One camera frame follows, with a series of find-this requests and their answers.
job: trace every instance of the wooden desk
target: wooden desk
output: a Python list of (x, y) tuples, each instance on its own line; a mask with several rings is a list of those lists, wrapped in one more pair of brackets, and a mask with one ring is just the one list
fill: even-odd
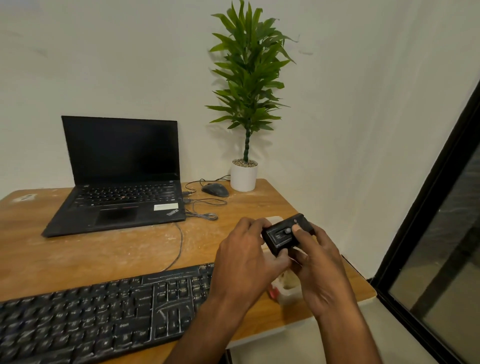
[[(189, 218), (179, 223), (183, 250), (172, 269), (213, 262), (218, 245), (243, 216), (287, 218), (297, 213), (267, 180), (257, 180), (256, 189), (248, 193), (233, 191), (228, 182), (223, 184), (230, 192), (228, 205), (195, 207), (199, 212), (216, 212), (217, 221)], [(0, 301), (158, 272), (177, 256), (179, 231), (173, 224), (43, 238), (42, 230), (70, 190), (21, 190), (0, 201)], [(14, 202), (26, 194), (36, 196)], [(198, 191), (192, 197), (209, 195)], [(375, 290), (367, 281), (350, 264), (344, 264), (357, 301), (374, 297)], [(233, 340), (310, 316), (303, 301), (281, 307), (265, 293), (248, 312)], [(109, 363), (161, 363), (174, 345), (157, 346)]]

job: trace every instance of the glass door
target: glass door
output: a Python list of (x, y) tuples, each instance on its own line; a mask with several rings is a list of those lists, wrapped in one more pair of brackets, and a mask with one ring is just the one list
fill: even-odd
[(480, 363), (480, 84), (372, 280), (441, 363)]

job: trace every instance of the person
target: person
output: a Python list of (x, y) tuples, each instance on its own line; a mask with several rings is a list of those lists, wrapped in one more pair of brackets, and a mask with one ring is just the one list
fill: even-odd
[(287, 268), (299, 277), (303, 298), (317, 320), (329, 364), (381, 364), (359, 310), (342, 258), (325, 231), (312, 224), (316, 240), (300, 226), (292, 230), (300, 248), (277, 258), (262, 252), (261, 218), (242, 218), (220, 243), (210, 294), (165, 364), (215, 364), (250, 307)]

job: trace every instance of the shift key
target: shift key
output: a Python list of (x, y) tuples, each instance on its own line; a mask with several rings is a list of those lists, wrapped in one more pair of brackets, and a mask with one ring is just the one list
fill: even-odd
[(115, 325), (114, 336), (132, 332), (135, 330), (145, 330), (150, 328), (150, 318), (140, 317), (132, 318), (130, 320), (120, 321)]

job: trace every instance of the flower pot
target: flower pot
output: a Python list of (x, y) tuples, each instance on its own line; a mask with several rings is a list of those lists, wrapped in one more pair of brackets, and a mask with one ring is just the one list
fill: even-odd
[(230, 168), (230, 186), (240, 192), (252, 191), (257, 182), (258, 163), (252, 160), (251, 162), (254, 162), (255, 166), (242, 167), (234, 163), (239, 160), (241, 159), (232, 161)]

